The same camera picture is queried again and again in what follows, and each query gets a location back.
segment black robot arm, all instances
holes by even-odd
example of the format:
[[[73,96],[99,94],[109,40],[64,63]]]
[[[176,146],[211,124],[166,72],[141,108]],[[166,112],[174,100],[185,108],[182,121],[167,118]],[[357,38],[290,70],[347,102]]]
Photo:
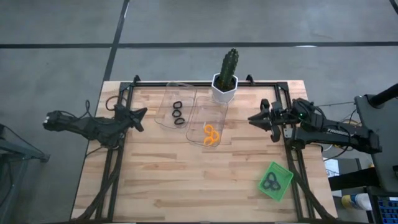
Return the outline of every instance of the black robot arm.
[[[279,125],[293,124],[293,128],[284,130],[286,143],[292,149],[303,149],[306,144],[317,142],[351,146],[368,154],[381,152],[379,136],[373,130],[326,119],[323,112],[307,100],[293,100],[292,109],[282,109],[279,102],[272,103],[271,110],[269,107],[268,100],[263,99],[261,112],[248,119],[258,128],[272,131],[274,142],[280,139]]]
[[[141,120],[147,108],[136,111],[127,109],[122,104],[114,106],[114,118],[76,118],[63,111],[47,113],[43,127],[49,131],[70,131],[82,135],[88,140],[98,140],[101,146],[113,148],[128,128],[144,131]]]

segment table leg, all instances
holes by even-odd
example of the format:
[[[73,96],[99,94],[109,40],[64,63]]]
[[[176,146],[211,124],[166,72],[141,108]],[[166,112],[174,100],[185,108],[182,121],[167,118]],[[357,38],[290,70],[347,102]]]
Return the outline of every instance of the table leg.
[[[380,186],[374,167],[350,172],[329,178],[331,190],[341,190],[353,187]]]

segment metal stand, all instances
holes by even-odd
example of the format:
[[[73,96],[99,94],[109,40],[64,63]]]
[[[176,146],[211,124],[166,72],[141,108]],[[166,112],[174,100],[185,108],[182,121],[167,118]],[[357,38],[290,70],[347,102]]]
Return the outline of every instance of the metal stand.
[[[2,204],[0,205],[0,223],[10,223],[9,219],[13,208],[15,207],[16,200],[18,197],[18,191],[21,187],[22,180],[25,176],[28,161],[30,159],[39,159],[40,162],[49,161],[50,155],[43,154],[34,149],[29,149],[22,147],[17,144],[13,144],[5,140],[4,134],[5,127],[0,124],[0,151],[4,152],[0,155],[0,176],[2,183],[7,183],[3,181],[10,176],[9,180],[9,190],[2,199]],[[21,161],[18,171],[16,174],[12,173],[10,162]],[[4,171],[4,166],[8,166],[8,170]]]
[[[372,159],[380,186],[386,192],[398,192],[398,176],[394,170],[394,167],[398,166],[397,96],[398,84],[395,84],[377,95],[355,97],[362,125],[379,135],[382,152],[372,154]]]

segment potted cactus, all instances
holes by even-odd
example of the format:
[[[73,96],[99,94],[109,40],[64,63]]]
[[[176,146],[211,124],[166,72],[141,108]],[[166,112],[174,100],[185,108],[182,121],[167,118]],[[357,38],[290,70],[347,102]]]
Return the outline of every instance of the potted cactus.
[[[224,57],[220,73],[214,74],[211,90],[213,98],[218,102],[229,103],[238,88],[238,78],[234,76],[239,54],[231,49]]]

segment bottle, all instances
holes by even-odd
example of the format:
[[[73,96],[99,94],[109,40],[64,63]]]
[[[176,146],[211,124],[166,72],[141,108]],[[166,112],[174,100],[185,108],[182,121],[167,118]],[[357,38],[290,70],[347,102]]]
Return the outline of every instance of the bottle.
[[[371,211],[372,205],[369,195],[366,193],[344,195],[341,198],[341,203],[345,208],[355,208],[358,210]]]

